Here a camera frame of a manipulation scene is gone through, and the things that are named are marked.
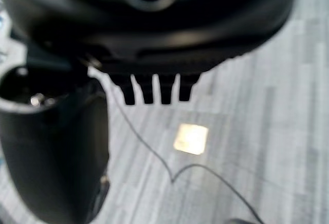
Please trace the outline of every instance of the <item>black plastic housing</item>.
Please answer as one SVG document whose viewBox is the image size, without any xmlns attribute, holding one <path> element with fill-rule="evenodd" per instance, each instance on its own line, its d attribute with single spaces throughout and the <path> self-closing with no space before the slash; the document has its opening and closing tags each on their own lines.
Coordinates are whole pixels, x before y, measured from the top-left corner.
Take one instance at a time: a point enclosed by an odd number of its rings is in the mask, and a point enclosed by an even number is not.
<svg viewBox="0 0 329 224">
<path fill-rule="evenodd" d="M 88 223 L 109 160 L 106 96 L 96 79 L 73 84 L 68 74 L 53 77 L 47 70 L 15 68 L 2 78 L 1 145 L 12 180 L 34 215 L 50 224 Z M 38 92 L 52 102 L 30 105 Z"/>
</svg>

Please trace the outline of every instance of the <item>floor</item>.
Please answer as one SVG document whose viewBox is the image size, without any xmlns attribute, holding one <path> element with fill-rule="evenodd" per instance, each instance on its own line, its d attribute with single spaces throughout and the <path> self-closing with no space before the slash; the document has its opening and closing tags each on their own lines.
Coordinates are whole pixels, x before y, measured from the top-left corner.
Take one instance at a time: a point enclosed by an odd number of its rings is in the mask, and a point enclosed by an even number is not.
<svg viewBox="0 0 329 224">
<path fill-rule="evenodd" d="M 190 103 L 148 106 L 138 93 L 138 104 L 124 110 L 174 172 L 191 163 L 207 165 L 267 224 L 324 224 L 329 223 L 328 73 L 329 0 L 297 0 L 280 33 L 204 74 Z M 103 80 L 109 91 L 108 79 Z M 115 95 L 123 105 L 118 89 Z M 254 221 L 241 201 L 202 169 L 187 171 L 171 185 L 109 99 L 112 189 L 95 224 Z M 181 123 L 209 128 L 204 154 L 173 148 Z M 20 202 L 5 166 L 0 168 L 0 217 L 5 224 L 41 223 Z"/>
</svg>

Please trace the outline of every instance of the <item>bright square patch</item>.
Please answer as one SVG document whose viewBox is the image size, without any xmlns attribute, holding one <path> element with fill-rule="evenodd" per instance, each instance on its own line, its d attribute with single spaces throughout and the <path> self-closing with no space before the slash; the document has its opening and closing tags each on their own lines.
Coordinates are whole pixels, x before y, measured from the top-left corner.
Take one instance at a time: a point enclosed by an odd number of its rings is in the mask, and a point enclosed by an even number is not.
<svg viewBox="0 0 329 224">
<path fill-rule="evenodd" d="M 193 124 L 181 124 L 174 143 L 178 151 L 201 155 L 206 148 L 208 128 Z"/>
</svg>

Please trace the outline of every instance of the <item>black plastic tab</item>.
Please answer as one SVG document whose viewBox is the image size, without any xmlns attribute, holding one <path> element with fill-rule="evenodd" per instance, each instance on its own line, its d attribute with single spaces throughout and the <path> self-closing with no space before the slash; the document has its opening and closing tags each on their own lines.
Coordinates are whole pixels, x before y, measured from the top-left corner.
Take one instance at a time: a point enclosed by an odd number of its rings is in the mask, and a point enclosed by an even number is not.
<svg viewBox="0 0 329 224">
<path fill-rule="evenodd" d="M 110 75 L 109 77 L 121 88 L 126 105 L 135 105 L 135 93 L 130 75 Z"/>
<path fill-rule="evenodd" d="M 190 100 L 192 87 L 197 83 L 199 78 L 200 74 L 180 76 L 179 100 L 181 102 L 188 102 Z"/>
<path fill-rule="evenodd" d="M 176 75 L 159 75 L 161 102 L 164 105 L 171 104 L 171 94 L 175 79 Z"/>
<path fill-rule="evenodd" d="M 144 103 L 153 104 L 152 75 L 135 75 L 135 79 L 143 92 Z"/>
</svg>

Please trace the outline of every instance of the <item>black cable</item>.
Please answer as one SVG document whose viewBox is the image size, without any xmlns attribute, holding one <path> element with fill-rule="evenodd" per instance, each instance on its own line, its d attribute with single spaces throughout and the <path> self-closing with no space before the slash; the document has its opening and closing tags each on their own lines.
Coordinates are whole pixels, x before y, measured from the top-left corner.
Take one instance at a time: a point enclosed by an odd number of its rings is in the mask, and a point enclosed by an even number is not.
<svg viewBox="0 0 329 224">
<path fill-rule="evenodd" d="M 119 104 L 119 101 L 118 101 L 116 95 L 114 94 L 112 85 L 111 85 L 111 92 L 113 94 L 114 101 L 115 101 L 117 107 L 119 108 L 119 111 L 121 112 L 123 118 L 127 122 L 128 126 L 130 127 L 132 132 L 136 135 L 138 141 L 140 143 L 142 143 L 153 155 L 155 155 L 155 157 L 158 158 L 159 161 L 162 163 L 162 165 L 166 168 L 166 171 L 168 172 L 169 177 L 170 177 L 170 182 L 172 184 L 174 184 L 177 181 L 177 179 L 182 175 L 182 173 L 184 173 L 188 169 L 191 169 L 193 167 L 200 167 L 202 169 L 205 169 L 209 173 L 211 173 L 213 176 L 217 177 L 222 183 L 224 183 L 224 185 L 226 185 L 244 203 L 244 205 L 248 208 L 248 210 L 252 213 L 252 215 L 255 217 L 255 219 L 260 224 L 265 224 L 265 222 L 260 218 L 257 211 L 251 206 L 251 204 L 228 181 L 226 181 L 226 179 L 224 179 L 221 175 L 219 175 L 218 173 L 216 173 L 214 170 L 210 169 L 209 167 L 202 165 L 202 164 L 191 164 L 191 165 L 187 165 L 187 166 L 183 167 L 174 175 L 172 173 L 170 167 L 166 163 L 166 161 L 148 143 L 146 143 L 145 140 L 142 138 L 142 136 L 139 134 L 139 132 L 137 132 L 137 130 L 131 123 L 130 119 L 124 112 L 123 108 Z"/>
</svg>

